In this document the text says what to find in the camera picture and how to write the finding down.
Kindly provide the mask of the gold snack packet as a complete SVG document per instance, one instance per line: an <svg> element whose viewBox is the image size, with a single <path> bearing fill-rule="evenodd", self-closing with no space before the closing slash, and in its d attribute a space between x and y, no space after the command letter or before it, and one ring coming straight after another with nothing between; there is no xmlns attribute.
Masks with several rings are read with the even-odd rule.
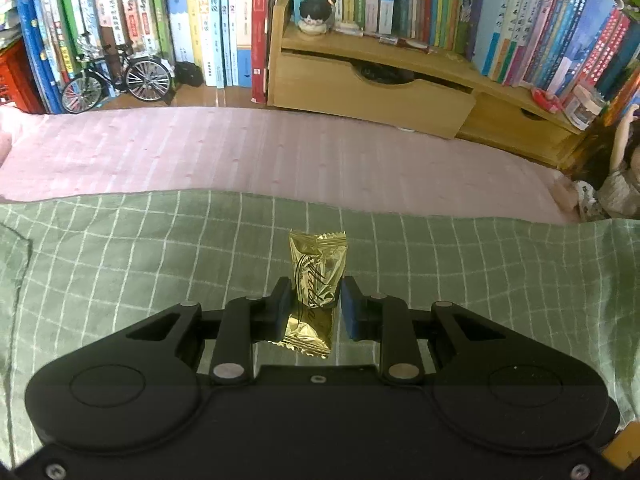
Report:
<svg viewBox="0 0 640 480"><path fill-rule="evenodd" d="M346 268L345 232L311 234L291 231L292 304L278 345L311 358L332 351L334 310Z"/></svg>

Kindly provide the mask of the row of tall books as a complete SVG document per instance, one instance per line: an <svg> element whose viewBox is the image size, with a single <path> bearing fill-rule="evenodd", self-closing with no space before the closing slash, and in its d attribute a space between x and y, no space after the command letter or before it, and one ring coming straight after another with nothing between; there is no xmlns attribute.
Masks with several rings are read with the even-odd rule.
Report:
<svg viewBox="0 0 640 480"><path fill-rule="evenodd" d="M120 71L117 46L158 55L181 86L245 88L267 97L270 0L1 0L1 33L23 37L44 111L68 114L61 92L79 74L78 41L107 54L102 70Z"/></svg>

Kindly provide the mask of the row of books on shelf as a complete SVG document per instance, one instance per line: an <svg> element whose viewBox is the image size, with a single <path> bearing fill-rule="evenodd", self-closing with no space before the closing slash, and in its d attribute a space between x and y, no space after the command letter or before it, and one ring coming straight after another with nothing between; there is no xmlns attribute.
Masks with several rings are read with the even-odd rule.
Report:
<svg viewBox="0 0 640 480"><path fill-rule="evenodd" d="M329 32L454 53L579 129L639 101L639 0L335 0Z"/></svg>

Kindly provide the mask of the pink tablecloth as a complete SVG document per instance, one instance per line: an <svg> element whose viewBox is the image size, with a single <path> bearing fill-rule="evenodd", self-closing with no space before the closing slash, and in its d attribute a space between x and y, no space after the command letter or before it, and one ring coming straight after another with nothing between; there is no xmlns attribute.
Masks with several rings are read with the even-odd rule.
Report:
<svg viewBox="0 0 640 480"><path fill-rule="evenodd" d="M558 179L484 145L305 113L1 110L1 195L22 202L208 188L416 216L570 223L551 194Z"/></svg>

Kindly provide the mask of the green checked cloth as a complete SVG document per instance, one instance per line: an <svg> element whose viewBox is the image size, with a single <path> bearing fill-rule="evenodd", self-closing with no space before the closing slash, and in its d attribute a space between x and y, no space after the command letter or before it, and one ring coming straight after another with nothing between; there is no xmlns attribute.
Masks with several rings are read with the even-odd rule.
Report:
<svg viewBox="0 0 640 480"><path fill-rule="evenodd" d="M170 191L1 207L1 458L37 448L24 407L44 364L189 299L207 310L291 272L293 231L344 232L367 294L445 299L595 368L639 416L639 225L378 214Z"/></svg>

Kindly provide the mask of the wooden drawer shelf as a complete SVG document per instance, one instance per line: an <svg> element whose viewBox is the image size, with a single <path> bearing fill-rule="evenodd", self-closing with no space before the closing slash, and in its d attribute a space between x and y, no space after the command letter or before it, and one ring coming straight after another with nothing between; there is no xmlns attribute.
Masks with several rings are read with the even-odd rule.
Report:
<svg viewBox="0 0 640 480"><path fill-rule="evenodd" d="M483 143L564 170L585 140L528 89L497 84L459 55L374 37L308 36L293 0L273 7L268 103Z"/></svg>

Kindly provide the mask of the miniature black bicycle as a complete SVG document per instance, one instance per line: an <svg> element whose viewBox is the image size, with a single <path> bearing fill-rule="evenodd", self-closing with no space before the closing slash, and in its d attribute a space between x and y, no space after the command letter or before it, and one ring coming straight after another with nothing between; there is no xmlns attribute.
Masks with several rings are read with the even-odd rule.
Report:
<svg viewBox="0 0 640 480"><path fill-rule="evenodd" d="M127 93L140 102L169 102L174 92L175 71L158 55L134 55L131 44L115 48L120 71L113 73L107 64L107 54L87 41L78 41L79 74L70 78L61 92L61 104L68 114L78 115L96 108L113 90Z"/></svg>

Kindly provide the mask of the doll with brown hair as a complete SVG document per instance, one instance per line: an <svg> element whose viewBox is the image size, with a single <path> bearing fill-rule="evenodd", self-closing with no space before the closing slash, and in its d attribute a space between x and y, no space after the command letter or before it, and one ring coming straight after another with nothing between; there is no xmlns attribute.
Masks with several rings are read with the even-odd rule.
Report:
<svg viewBox="0 0 640 480"><path fill-rule="evenodd" d="M551 195L565 212L578 211L582 222L606 219L639 219L639 105L628 108L614 134L608 175L600 188L583 180L561 178Z"/></svg>

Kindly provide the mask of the small black-haired figurine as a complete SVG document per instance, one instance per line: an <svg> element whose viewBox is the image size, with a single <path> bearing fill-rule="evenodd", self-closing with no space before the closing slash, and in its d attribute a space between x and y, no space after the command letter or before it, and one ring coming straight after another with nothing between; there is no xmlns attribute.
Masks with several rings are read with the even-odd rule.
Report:
<svg viewBox="0 0 640 480"><path fill-rule="evenodd" d="M298 28L308 36L325 35L334 22L335 0L303 0Z"/></svg>

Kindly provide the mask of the red plastic crate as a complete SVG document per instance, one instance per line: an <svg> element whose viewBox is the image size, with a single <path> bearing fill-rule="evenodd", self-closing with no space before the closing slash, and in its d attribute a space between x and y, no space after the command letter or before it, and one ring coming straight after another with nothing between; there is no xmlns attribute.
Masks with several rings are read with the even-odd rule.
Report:
<svg viewBox="0 0 640 480"><path fill-rule="evenodd" d="M0 87L2 105L13 103L26 113L44 113L23 39L17 39L1 51Z"/></svg>

